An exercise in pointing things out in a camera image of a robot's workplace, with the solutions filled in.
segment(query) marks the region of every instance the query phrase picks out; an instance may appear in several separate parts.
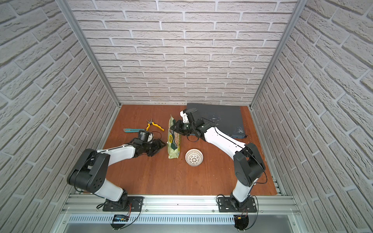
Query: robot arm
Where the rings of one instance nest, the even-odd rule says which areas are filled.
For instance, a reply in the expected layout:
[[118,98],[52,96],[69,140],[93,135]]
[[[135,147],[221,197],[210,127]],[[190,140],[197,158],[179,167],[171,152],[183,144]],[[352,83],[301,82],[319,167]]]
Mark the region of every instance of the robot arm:
[[137,138],[120,147],[98,151],[86,149],[68,175],[67,182],[75,188],[117,202],[124,190],[105,178],[108,166],[143,153],[152,157],[164,146],[166,144],[161,140],[153,139],[152,133],[140,130]]
[[[200,117],[195,108],[186,109],[180,115],[183,120],[177,121],[171,130],[186,136],[194,134],[217,146],[233,159],[238,181],[231,194],[231,205],[239,210],[245,205],[253,185],[266,169],[257,147],[253,143],[244,144],[234,140],[211,126]],[[151,133],[141,130],[137,138],[120,147],[98,151],[86,149],[71,170],[67,182],[75,188],[87,190],[125,207],[126,192],[105,178],[108,166],[143,153],[153,156],[165,145],[161,140],[153,139]]]
[[255,182],[266,169],[258,148],[253,143],[244,144],[234,140],[218,128],[211,126],[195,108],[185,109],[180,112],[180,116],[183,120],[177,121],[171,130],[186,136],[194,134],[196,137],[217,146],[233,159],[235,175],[238,180],[232,192],[234,197],[232,205],[236,209],[240,208]]

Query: green bag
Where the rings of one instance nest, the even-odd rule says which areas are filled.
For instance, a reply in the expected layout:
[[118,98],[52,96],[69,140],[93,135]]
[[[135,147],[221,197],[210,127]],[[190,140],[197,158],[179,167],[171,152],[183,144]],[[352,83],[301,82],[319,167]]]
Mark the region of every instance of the green bag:
[[167,151],[168,158],[178,158],[180,154],[180,134],[171,130],[171,126],[176,124],[175,119],[171,116],[168,122],[168,141],[167,141]]

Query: wooden tabletop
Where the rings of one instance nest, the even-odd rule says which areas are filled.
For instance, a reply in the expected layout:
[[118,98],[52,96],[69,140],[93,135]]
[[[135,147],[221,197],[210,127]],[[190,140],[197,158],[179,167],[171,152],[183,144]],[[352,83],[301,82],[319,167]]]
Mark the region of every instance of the wooden tabletop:
[[[104,148],[117,147],[137,137],[137,133],[125,133],[124,128],[146,129],[147,120],[159,124],[165,129],[162,132],[155,126],[150,126],[149,131],[162,134],[162,141],[167,142],[168,122],[170,116],[176,120],[181,119],[180,111],[186,106],[170,105],[123,105]],[[251,118],[249,109],[241,107],[245,132],[245,139],[238,139],[244,143],[254,143],[267,167],[268,182],[257,184],[252,195],[276,195],[271,173],[265,161],[259,139]],[[185,161],[185,153],[196,148],[203,153],[203,162],[197,167],[191,167]],[[232,159],[216,146],[199,140],[190,142],[187,137],[181,136],[181,151],[179,158],[169,159],[167,146],[153,157],[146,154],[137,158],[123,160],[108,168],[106,178],[115,185],[125,189],[129,194],[163,194],[163,195],[229,195],[237,182],[234,174]],[[265,182],[264,175],[259,182]]]

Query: lattice bowl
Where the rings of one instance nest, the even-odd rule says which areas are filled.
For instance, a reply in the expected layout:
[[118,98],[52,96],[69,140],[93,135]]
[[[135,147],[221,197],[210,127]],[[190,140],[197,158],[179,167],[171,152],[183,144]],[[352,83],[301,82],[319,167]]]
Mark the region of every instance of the lattice bowl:
[[190,166],[196,167],[202,163],[203,154],[198,149],[190,149],[185,154],[185,160]]

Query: white brick wall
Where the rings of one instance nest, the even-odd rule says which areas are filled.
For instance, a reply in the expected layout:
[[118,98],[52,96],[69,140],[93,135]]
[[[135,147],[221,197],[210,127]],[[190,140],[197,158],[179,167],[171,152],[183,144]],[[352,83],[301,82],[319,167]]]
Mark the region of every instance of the white brick wall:
[[295,2],[69,4],[122,103],[249,105]]
[[373,230],[372,9],[309,0],[254,106],[309,232]]
[[49,232],[115,106],[54,1],[0,9],[0,231]]

